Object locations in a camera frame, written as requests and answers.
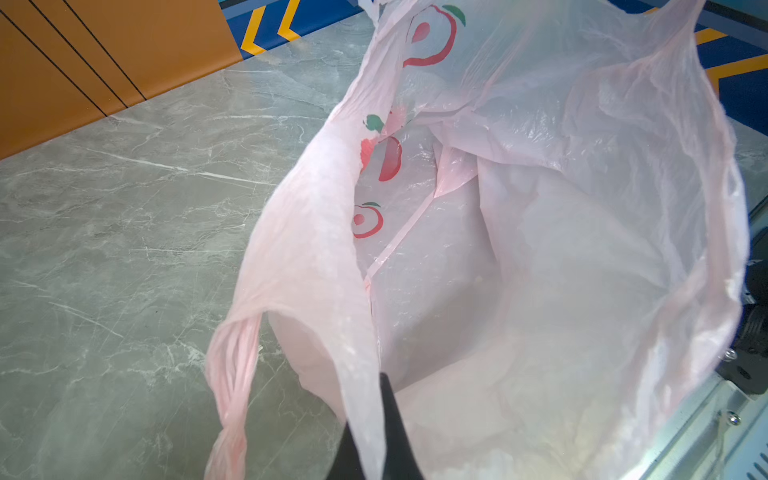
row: screw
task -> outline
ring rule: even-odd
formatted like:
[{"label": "screw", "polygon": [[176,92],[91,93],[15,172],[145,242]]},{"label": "screw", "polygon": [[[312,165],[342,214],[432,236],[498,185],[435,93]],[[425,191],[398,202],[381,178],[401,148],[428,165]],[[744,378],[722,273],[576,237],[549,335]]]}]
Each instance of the screw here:
[{"label": "screw", "polygon": [[739,356],[736,353],[736,350],[734,350],[734,349],[725,349],[725,353],[723,354],[723,361],[724,362],[732,362],[732,361],[734,361],[737,358],[739,358]]},{"label": "screw", "polygon": [[741,417],[739,417],[735,412],[728,412],[726,415],[728,415],[728,423],[731,425],[739,425],[741,423]]}]

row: yellow stripe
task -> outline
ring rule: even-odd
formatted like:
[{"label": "yellow stripe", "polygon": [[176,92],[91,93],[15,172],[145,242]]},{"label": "yellow stripe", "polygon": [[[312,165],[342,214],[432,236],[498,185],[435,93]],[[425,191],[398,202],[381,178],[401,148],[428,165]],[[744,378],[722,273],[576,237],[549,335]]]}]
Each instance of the yellow stripe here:
[{"label": "yellow stripe", "polygon": [[721,78],[733,77],[734,75],[763,70],[764,68],[768,68],[768,54],[708,68],[707,77],[709,77],[712,83],[715,94],[719,97]]},{"label": "yellow stripe", "polygon": [[247,51],[251,55],[258,55],[259,53],[264,53],[266,51],[259,45],[253,43],[253,41],[256,39],[256,32],[259,31],[259,25],[261,25],[261,18],[264,16],[264,10],[266,10],[266,6],[259,7],[254,10],[252,14],[250,14],[248,28],[245,31],[243,44],[240,46],[240,48]]},{"label": "yellow stripe", "polygon": [[294,41],[297,38],[301,38],[296,32],[290,29],[290,24],[293,22],[293,16],[296,14],[296,9],[299,8],[299,2],[301,0],[289,0],[288,8],[286,8],[286,14],[283,16],[283,21],[280,23],[280,28],[277,29],[277,34],[287,41]]},{"label": "yellow stripe", "polygon": [[705,28],[696,32],[696,45],[707,43],[708,41],[717,40],[718,38],[727,37],[724,33],[713,30],[712,28]]}]

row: gray marble surface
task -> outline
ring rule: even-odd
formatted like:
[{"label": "gray marble surface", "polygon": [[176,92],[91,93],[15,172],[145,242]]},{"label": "gray marble surface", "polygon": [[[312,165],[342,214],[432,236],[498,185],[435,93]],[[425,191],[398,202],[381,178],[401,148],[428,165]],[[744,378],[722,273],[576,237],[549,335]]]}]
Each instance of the gray marble surface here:
[{"label": "gray marble surface", "polygon": [[[0,478],[202,478],[204,353],[260,210],[354,79],[357,15],[0,162]],[[341,435],[268,326],[248,478]]]}]

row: orange panel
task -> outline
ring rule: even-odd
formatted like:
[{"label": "orange panel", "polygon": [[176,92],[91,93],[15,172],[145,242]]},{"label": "orange panel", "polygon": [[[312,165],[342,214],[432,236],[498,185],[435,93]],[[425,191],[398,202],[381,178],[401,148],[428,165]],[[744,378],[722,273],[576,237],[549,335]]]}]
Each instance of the orange panel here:
[{"label": "orange panel", "polygon": [[107,115],[125,106],[78,57],[30,0],[0,0],[2,10]]},{"label": "orange panel", "polygon": [[89,31],[89,27],[81,22],[78,13],[68,7],[66,0],[33,0],[46,17],[56,25],[56,28],[80,52],[85,61],[101,76],[127,106],[143,101],[141,93],[132,85],[131,79],[120,70],[120,67],[110,57],[99,40]]},{"label": "orange panel", "polygon": [[24,35],[0,15],[0,158],[102,118]]},{"label": "orange panel", "polygon": [[68,0],[149,98],[241,61],[215,0]]}]

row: plastic bag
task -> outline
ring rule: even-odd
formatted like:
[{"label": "plastic bag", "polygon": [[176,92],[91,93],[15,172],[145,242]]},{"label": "plastic bag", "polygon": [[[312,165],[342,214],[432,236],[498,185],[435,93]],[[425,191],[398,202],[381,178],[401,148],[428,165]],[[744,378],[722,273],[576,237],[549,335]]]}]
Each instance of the plastic bag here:
[{"label": "plastic bag", "polygon": [[367,478],[379,370],[429,478],[620,478],[740,312],[743,186],[697,60],[702,4],[384,6],[210,344],[207,478],[244,476],[266,312]]}]

